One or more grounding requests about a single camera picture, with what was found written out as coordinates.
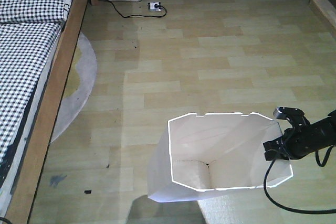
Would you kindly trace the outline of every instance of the power cord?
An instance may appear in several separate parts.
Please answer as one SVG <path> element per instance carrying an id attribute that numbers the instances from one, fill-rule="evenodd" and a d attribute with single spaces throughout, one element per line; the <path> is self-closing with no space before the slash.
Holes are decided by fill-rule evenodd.
<path id="1" fill-rule="evenodd" d="M 0 217 L 0 221 L 2 221 L 3 223 L 5 222 L 6 224 L 12 224 L 8 219 L 4 217 Z"/>
<path id="2" fill-rule="evenodd" d="M 124 16 L 122 15 L 122 13 L 120 11 L 118 11 L 118 9 L 116 8 L 116 6 L 114 5 L 114 2 L 113 1 L 109 1 L 109 0 L 100 0 L 100 1 L 103 1 L 103 2 L 108 2 L 108 3 L 111 3 L 113 8 L 115 9 L 115 11 L 123 18 L 148 18 L 148 17 L 151 17 L 151 18 L 163 18 L 164 16 L 167 15 L 167 9 L 163 6 L 163 5 L 154 5 L 155 8 L 160 8 L 162 10 L 164 10 L 164 14 L 163 15 L 160 15 L 160 16 L 155 16 L 155 15 L 141 15 L 141 14 L 132 14 L 132 15 L 129 15 L 129 16 Z"/>
<path id="3" fill-rule="evenodd" d="M 287 154 L 284 153 L 284 146 L 286 144 L 286 142 L 293 136 L 295 132 L 295 128 L 293 127 L 291 133 L 288 135 L 288 137 L 284 140 L 283 144 L 281 145 L 281 147 L 279 148 L 279 152 L 282 154 L 282 155 L 285 155 L 287 156 L 288 158 L 290 158 Z M 323 159 L 323 162 L 322 164 L 320 163 L 320 160 L 319 160 L 319 157 L 318 157 L 318 151 L 316 151 L 316 161 L 318 163 L 319 166 L 321 167 L 324 167 L 327 163 L 327 160 L 329 158 L 329 155 L 330 155 L 330 152 L 331 152 L 331 149 L 333 148 L 334 146 L 330 146 L 327 150 L 327 153 Z M 269 172 L 271 171 L 274 163 L 275 163 L 276 159 L 273 159 L 271 164 L 269 165 L 267 171 L 266 171 L 266 174 L 264 176 L 264 183 L 263 183 L 263 186 L 264 186 L 264 193 L 266 195 L 266 197 L 274 204 L 276 205 L 277 207 L 280 207 L 286 211 L 290 211 L 290 212 L 296 212 L 296 213 L 299 213 L 299 214 L 308 214 L 308 215 L 325 215 L 325 214 L 336 214 L 336 209 L 326 209 L 326 210 L 304 210 L 304 209 L 296 209 L 296 208 L 291 208 L 291 207 L 287 207 L 287 206 L 284 206 L 280 203 L 278 203 L 277 201 L 275 201 L 271 196 L 270 194 L 268 193 L 267 191 L 267 186 L 266 186 L 266 182 L 267 182 L 267 177 L 268 177 L 268 174 Z"/>

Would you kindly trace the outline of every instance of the laminate flooring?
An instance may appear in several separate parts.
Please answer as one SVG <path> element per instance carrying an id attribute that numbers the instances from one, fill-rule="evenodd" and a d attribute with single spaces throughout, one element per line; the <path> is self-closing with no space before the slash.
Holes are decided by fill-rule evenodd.
<path id="1" fill-rule="evenodd" d="M 190 112 L 273 118 L 275 107 L 289 106 L 315 122 L 336 109 L 336 42 L 309 0 L 115 5 L 124 15 L 162 14 L 148 12 L 149 1 L 160 1 L 167 16 L 124 19 L 107 2 L 88 5 L 82 32 L 96 52 L 96 84 L 50 145 L 30 223 L 334 224 L 335 215 L 279 209 L 262 189 L 200 202 L 147 199 L 147 164 L 169 119 Z M 325 168 L 313 154 L 292 161 L 294 177 L 270 193 L 294 208 L 336 208 L 335 160 L 336 152 Z"/>

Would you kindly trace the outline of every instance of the white paper bag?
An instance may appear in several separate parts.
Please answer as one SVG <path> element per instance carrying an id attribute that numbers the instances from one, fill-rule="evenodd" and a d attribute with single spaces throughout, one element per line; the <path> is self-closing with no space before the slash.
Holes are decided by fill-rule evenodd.
<path id="1" fill-rule="evenodd" d="M 280 136 L 278 122 L 258 113 L 190 113 L 171 119 L 148 165 L 148 197 L 188 201 L 262 188 L 270 164 L 262 144 Z M 276 161 L 267 186 L 292 176 L 289 161 Z"/>

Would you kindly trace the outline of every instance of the electrical outlet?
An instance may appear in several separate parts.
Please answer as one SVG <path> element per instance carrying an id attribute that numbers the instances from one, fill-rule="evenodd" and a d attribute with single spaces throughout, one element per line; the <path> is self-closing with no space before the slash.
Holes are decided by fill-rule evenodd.
<path id="1" fill-rule="evenodd" d="M 152 10 L 154 12 L 160 12 L 161 9 L 159 7 L 155 7 L 155 5 L 161 5 L 161 2 L 149 2 L 148 10 Z"/>

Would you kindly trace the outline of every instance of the rug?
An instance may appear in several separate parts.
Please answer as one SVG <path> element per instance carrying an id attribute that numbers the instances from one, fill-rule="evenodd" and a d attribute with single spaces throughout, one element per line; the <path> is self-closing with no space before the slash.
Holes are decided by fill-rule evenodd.
<path id="1" fill-rule="evenodd" d="M 83 33 L 79 34 L 73 58 L 51 142 L 65 131 L 84 107 L 96 80 L 96 55 Z"/>

